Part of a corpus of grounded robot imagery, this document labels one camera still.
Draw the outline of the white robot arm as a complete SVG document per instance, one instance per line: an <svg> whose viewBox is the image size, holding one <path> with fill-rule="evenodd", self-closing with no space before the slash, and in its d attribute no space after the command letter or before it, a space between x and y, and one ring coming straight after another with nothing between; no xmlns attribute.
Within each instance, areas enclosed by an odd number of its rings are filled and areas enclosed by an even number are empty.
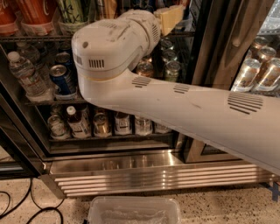
<svg viewBox="0 0 280 224"><path fill-rule="evenodd" d="M160 40L157 18L129 10L72 37L80 94L141 116L280 175L280 100L147 78L133 72Z"/></svg>

